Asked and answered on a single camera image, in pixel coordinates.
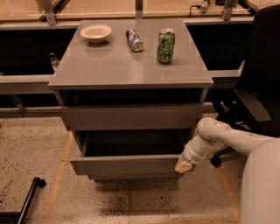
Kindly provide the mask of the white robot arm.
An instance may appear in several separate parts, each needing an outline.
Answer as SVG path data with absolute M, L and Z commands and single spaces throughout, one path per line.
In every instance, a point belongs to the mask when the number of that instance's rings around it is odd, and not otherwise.
M 241 181 L 238 224 L 280 224 L 280 138 L 233 129 L 211 117 L 201 119 L 175 171 L 184 173 L 217 148 L 247 157 Z

